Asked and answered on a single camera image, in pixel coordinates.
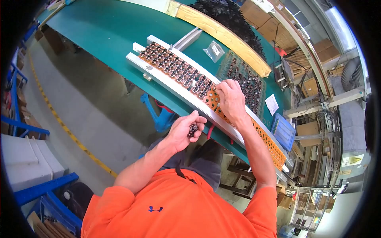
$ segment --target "paper label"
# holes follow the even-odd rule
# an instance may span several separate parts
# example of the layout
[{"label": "paper label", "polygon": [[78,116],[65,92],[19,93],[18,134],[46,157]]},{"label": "paper label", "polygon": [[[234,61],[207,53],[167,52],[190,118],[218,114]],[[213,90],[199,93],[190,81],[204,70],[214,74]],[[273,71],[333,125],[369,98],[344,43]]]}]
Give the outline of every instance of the paper label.
[{"label": "paper label", "polygon": [[215,45],[212,45],[212,50],[217,56],[219,55],[220,52]]},{"label": "paper label", "polygon": [[274,94],[272,94],[270,97],[268,97],[266,100],[267,108],[270,110],[271,115],[274,115],[274,113],[279,109],[278,103],[275,100]]}]

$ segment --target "gray shorts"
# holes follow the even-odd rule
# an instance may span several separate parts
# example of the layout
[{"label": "gray shorts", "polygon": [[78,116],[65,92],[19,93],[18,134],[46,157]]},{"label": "gray shorts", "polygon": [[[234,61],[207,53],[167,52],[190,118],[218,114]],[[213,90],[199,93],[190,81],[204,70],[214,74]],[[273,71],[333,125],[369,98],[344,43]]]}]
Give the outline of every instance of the gray shorts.
[{"label": "gray shorts", "polygon": [[[152,143],[148,150],[152,150],[159,142],[159,140]],[[185,151],[180,151],[173,155],[164,165],[159,169],[173,169],[180,164],[181,169],[187,169],[196,172],[216,191],[221,179],[221,161],[224,148],[213,140],[206,141],[200,148],[195,151],[191,156],[190,166],[185,166]]]}]

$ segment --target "gray floor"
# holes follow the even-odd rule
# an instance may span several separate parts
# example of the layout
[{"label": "gray floor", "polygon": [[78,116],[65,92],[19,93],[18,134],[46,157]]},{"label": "gray floor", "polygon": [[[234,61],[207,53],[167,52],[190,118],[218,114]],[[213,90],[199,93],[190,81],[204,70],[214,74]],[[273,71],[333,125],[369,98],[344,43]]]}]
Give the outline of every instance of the gray floor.
[{"label": "gray floor", "polygon": [[[134,88],[127,96],[119,74],[93,56],[85,51],[64,51],[56,56],[45,38],[39,42],[31,38],[27,44],[38,79],[57,114],[89,151],[116,173],[136,161],[162,136],[140,102],[143,91]],[[101,195],[115,178],[92,161],[56,121],[38,90],[28,56],[22,71],[29,78],[23,89],[27,108],[50,131],[49,147],[69,172],[76,172],[95,194]],[[230,161],[231,156],[225,155],[221,182],[227,185],[233,184],[237,176],[226,170]],[[243,188],[245,183],[241,181],[238,187]],[[217,193],[240,212],[249,203],[223,188]]]}]

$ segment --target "plastic bag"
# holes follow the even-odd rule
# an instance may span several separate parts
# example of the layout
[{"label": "plastic bag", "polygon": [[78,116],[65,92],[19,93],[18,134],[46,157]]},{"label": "plastic bag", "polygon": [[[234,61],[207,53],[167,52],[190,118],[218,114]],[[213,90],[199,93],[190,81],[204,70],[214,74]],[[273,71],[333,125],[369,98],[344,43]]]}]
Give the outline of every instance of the plastic bag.
[{"label": "plastic bag", "polygon": [[203,51],[205,51],[205,53],[209,55],[209,57],[213,60],[214,63],[216,63],[222,57],[222,55],[225,54],[225,51],[215,41],[212,41],[209,47],[203,49]]}]

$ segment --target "man's right hand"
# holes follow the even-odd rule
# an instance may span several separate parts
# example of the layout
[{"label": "man's right hand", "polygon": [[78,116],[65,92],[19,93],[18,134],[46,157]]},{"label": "man's right hand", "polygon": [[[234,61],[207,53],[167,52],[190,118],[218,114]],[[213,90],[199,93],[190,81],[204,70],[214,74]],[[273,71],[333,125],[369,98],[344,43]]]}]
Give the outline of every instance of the man's right hand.
[{"label": "man's right hand", "polygon": [[226,79],[216,85],[216,92],[220,98],[219,107],[234,126],[238,128],[250,122],[245,108],[245,96],[238,81]]}]

